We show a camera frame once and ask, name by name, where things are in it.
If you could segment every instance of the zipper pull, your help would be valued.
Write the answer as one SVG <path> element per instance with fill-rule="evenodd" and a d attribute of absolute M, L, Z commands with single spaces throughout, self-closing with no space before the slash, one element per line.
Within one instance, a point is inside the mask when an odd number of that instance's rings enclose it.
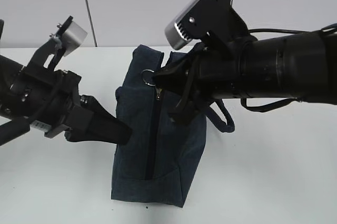
<path fill-rule="evenodd" d="M 156 88 L 156 93 L 157 93 L 156 99 L 157 99 L 157 100 L 160 100 L 160 97 L 161 97 L 161 94 L 162 94 L 162 90 L 163 90 L 163 89 L 159 89 L 159 88 L 157 88 L 157 87 L 155 87 L 155 88 Z"/>

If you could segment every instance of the blue fabric bag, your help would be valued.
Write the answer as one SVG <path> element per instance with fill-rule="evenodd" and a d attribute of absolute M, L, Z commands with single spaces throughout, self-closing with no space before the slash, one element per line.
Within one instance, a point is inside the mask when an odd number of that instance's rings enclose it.
<path fill-rule="evenodd" d="M 184 55 L 171 53 L 168 63 Z M 163 57 L 139 46 L 122 87 L 116 90 L 116 117 L 133 133 L 127 145 L 117 146 L 111 198 L 183 207 L 205 147 L 206 116 L 199 114 L 188 126 L 172 122 L 167 110 L 180 96 L 160 92 L 143 80 L 143 71 L 158 70 Z"/>

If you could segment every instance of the white wall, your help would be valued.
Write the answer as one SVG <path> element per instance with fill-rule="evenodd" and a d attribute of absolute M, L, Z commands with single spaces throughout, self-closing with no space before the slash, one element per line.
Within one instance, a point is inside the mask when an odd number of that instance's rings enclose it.
<path fill-rule="evenodd" d="M 0 47 L 39 47 L 70 15 L 89 32 L 84 45 L 94 46 L 84 0 L 0 0 Z"/>
<path fill-rule="evenodd" d="M 80 92 L 114 113 L 132 50 L 80 48 L 60 68 L 81 75 Z M 0 53 L 25 64 L 33 50 Z M 297 103 L 259 114 L 238 100 L 225 104 L 236 132 L 207 125 L 183 209 L 110 200 L 113 144 L 32 130 L 0 147 L 0 223 L 336 223 L 337 107 Z"/>

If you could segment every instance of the metal ring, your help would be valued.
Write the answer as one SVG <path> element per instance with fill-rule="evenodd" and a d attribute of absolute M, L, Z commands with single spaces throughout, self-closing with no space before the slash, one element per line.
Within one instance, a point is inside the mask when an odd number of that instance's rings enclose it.
<path fill-rule="evenodd" d="M 142 75 L 143 82 L 144 82 L 146 85 L 151 86 L 151 87 L 155 87 L 155 86 L 156 86 L 155 84 L 153 84 L 153 83 L 148 83 L 148 82 L 144 79 L 144 72 L 151 72 L 151 73 L 154 73 L 154 71 L 153 71 L 153 70 L 143 70 L 141 75 Z"/>

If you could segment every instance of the black cylinder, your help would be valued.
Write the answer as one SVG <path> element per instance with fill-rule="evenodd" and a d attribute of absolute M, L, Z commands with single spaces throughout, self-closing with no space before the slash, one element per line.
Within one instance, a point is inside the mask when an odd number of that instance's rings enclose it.
<path fill-rule="evenodd" d="M 220 77 L 214 70 L 216 80 L 204 83 L 207 91 L 216 99 L 328 95 L 326 44 L 321 35 L 308 32 L 251 42 L 237 56 L 235 77 L 228 76 L 228 71 Z"/>

